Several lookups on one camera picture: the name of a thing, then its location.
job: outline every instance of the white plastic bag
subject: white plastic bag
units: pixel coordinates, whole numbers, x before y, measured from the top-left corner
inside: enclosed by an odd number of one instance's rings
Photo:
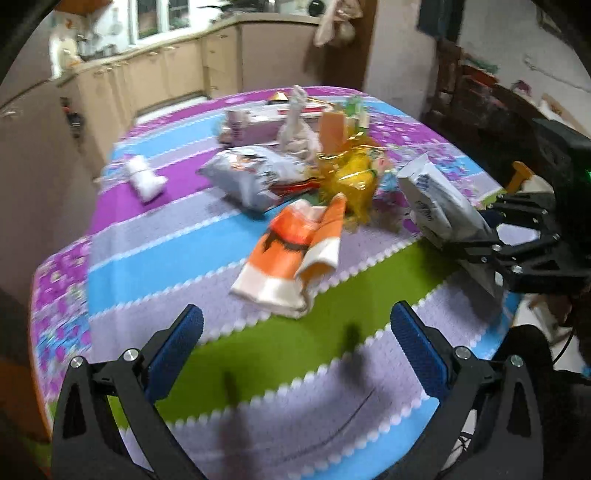
[[[166,177],[156,175],[141,155],[130,158],[125,168],[129,174],[129,182],[143,203],[154,200],[168,182]]]
[[[294,85],[289,98],[290,109],[287,113],[287,120],[277,136],[279,149],[283,153],[293,155],[313,165],[321,148],[318,135],[301,117],[302,110],[308,101],[308,94],[299,85]]]
[[[478,238],[490,233],[484,218],[431,163],[426,153],[408,163],[397,177],[413,210],[413,220],[438,247],[441,241]]]
[[[335,38],[335,23],[346,24],[343,28],[339,26],[337,37],[342,36],[344,43],[350,42],[355,36],[355,28],[349,20],[362,16],[363,11],[358,0],[332,0],[320,19],[314,35],[314,45],[321,47]]]

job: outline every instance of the window frame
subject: window frame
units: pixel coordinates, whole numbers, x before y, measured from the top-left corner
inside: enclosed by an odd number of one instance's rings
[[[197,8],[196,0],[188,0],[187,6],[189,9],[189,17],[191,16],[191,9]],[[168,19],[168,0],[156,0],[156,19],[158,25],[158,33],[150,35],[149,37],[139,37],[139,23],[138,23],[138,3],[137,0],[130,0],[129,2],[129,44],[130,45],[149,45],[159,41],[168,40],[170,38],[182,37],[190,33],[194,28],[191,25],[188,27],[177,28],[170,30]]]

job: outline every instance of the wall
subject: wall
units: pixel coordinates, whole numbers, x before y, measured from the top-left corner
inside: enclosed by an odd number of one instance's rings
[[[2,80],[0,106],[51,76],[50,31],[51,15],[48,15],[31,34]]]
[[[379,0],[364,90],[418,118],[434,82],[435,40],[416,30],[420,0]]]
[[[528,55],[537,67],[591,90],[591,79],[574,50],[537,24],[530,0],[466,0],[459,45],[498,65],[502,85],[525,81],[536,102],[543,93],[550,94],[591,130],[591,94],[532,71],[523,62]]]

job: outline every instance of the kitchen counter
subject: kitchen counter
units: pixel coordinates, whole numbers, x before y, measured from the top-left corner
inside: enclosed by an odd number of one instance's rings
[[[246,24],[246,23],[287,23],[287,24],[304,24],[304,25],[319,25],[320,17],[310,17],[308,15],[286,15],[286,14],[274,14],[274,13],[236,13],[230,18],[220,20],[206,30],[199,32],[191,32],[186,35],[181,35],[167,40],[150,43],[147,45],[132,46],[125,52],[115,55],[112,57],[105,57],[104,59],[91,60],[80,65],[77,65],[71,69],[66,70],[62,76],[53,80],[56,86],[61,86],[68,82],[76,75],[85,72],[90,69],[94,69],[101,65],[106,65],[113,62],[129,60],[138,55],[153,51],[158,48],[168,46],[170,44],[182,43],[189,40],[198,40],[202,37],[206,37],[215,32],[218,32],[224,28],[232,27],[234,25]]]

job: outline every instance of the kitchen cabinet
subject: kitchen cabinet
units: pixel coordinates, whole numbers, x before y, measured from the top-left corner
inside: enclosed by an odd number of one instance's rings
[[[172,98],[205,90],[201,43],[186,41],[163,48],[168,88]]]
[[[324,50],[312,44],[315,32],[307,24],[243,25],[242,91],[322,85]]]
[[[130,129],[133,125],[135,113],[137,111],[131,89],[131,78],[129,75],[129,62],[120,61],[110,65],[109,80],[117,104],[119,118],[124,127],[124,131]]]
[[[128,60],[132,98],[140,112],[171,98],[161,53],[153,50]]]
[[[204,65],[211,98],[242,91],[238,56],[238,28],[228,27],[205,37]]]
[[[35,269],[87,231],[96,190],[51,82],[0,110],[0,149],[0,288],[28,305]]]
[[[96,140],[103,165],[111,158],[113,144],[125,132],[109,76],[113,67],[104,66],[78,75],[77,85],[86,118],[85,133]]]

